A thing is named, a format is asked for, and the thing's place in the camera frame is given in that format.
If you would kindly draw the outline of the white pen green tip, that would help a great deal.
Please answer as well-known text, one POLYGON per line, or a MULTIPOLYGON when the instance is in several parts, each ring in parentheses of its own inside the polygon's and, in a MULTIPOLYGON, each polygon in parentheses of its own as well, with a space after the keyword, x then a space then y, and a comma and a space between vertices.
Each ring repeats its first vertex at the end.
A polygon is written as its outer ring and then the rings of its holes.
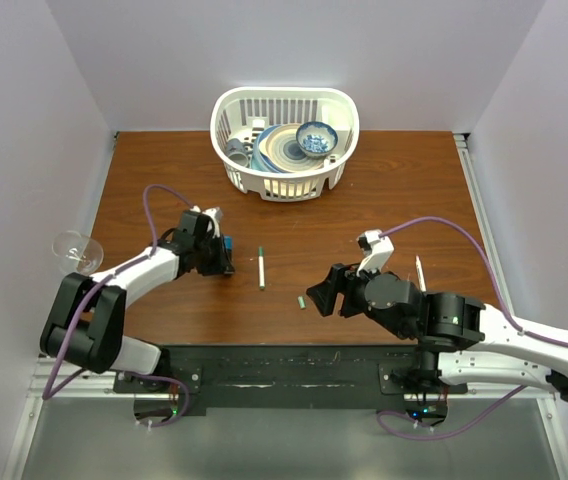
POLYGON ((264 290, 266 287, 265 262, 264 262, 264 256, 262 254, 258 255, 258 286, 260 290, 264 290))

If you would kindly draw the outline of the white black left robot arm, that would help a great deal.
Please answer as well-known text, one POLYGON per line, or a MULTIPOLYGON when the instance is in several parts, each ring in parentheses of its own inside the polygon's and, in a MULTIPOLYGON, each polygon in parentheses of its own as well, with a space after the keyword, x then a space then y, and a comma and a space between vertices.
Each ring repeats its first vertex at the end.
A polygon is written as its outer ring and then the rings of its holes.
POLYGON ((40 336, 40 351, 92 373, 135 375, 149 392, 170 383, 167 349, 124 334, 126 310, 155 288, 192 271, 231 275, 230 239, 219 207, 182 213, 177 227, 129 261, 90 276, 71 273, 57 291, 40 336))

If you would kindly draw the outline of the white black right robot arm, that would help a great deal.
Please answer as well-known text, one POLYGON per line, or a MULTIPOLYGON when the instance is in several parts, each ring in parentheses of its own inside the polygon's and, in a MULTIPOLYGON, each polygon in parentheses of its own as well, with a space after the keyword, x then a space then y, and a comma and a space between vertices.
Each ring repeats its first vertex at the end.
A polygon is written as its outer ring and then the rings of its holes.
POLYGON ((392 272, 333 265, 307 296, 322 316, 363 314, 416 343, 412 365, 390 376, 408 393, 495 383, 538 388, 568 403, 568 331, 511 325, 499 309, 450 292, 423 292, 392 272))

